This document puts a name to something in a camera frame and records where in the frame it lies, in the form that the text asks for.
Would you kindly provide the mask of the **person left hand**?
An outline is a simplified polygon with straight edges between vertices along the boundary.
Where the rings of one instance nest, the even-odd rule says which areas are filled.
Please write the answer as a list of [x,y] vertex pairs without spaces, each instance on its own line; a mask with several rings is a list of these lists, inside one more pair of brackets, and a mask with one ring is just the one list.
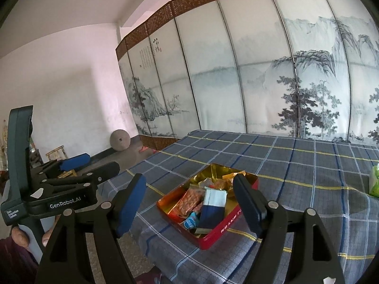
[[[51,234],[59,220],[60,216],[57,215],[55,217],[55,222],[52,225],[52,227],[43,235],[42,237],[42,245],[46,246],[49,242],[49,239],[51,237]],[[30,251],[30,239],[28,235],[19,228],[19,226],[14,226],[11,230],[11,237],[12,240],[22,248],[25,248],[26,250]]]

